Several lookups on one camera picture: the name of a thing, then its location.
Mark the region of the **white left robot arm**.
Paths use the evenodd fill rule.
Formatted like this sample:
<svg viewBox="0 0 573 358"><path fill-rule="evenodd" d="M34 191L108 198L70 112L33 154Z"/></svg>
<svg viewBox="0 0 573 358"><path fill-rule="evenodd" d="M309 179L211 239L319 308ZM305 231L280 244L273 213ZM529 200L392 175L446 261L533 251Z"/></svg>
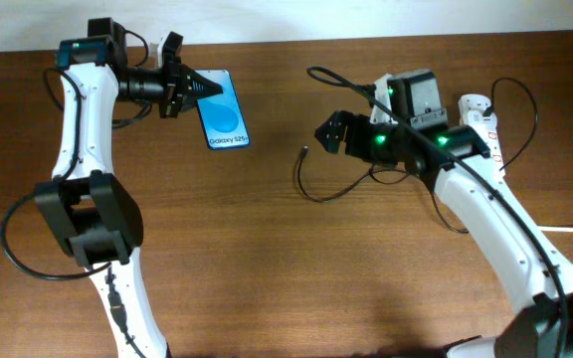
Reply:
<svg viewBox="0 0 573 358"><path fill-rule="evenodd" d="M56 69L64 89L61 152L34 199L64 254L90 278L121 357L168 357L145 290L140 248L144 227L135 200L114 175L113 119L119 100L158 104L164 117L222 93L221 85L184 65L182 38L166 38L154 70L131 67L123 41L109 35L65 40Z"/></svg>

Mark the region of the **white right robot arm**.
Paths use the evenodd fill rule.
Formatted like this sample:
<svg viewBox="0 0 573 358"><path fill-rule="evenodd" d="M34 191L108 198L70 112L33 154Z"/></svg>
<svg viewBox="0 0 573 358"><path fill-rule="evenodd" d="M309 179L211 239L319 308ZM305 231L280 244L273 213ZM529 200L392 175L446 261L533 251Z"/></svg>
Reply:
<svg viewBox="0 0 573 358"><path fill-rule="evenodd" d="M428 348L424 357L573 357L573 264L494 172L488 140L436 112L377 119L335 112L314 133L324 149L405 165L465 225L495 271L514 318L496 337Z"/></svg>

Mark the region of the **blue Galaxy smartphone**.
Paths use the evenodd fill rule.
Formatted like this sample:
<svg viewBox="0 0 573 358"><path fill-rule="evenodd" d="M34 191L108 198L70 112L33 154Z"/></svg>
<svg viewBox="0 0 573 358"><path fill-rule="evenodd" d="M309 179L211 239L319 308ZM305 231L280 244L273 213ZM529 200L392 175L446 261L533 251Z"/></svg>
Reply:
<svg viewBox="0 0 573 358"><path fill-rule="evenodd" d="M198 70L197 73L223 90L197 101L208 148L225 150L248 146L251 139L230 73L227 70Z"/></svg>

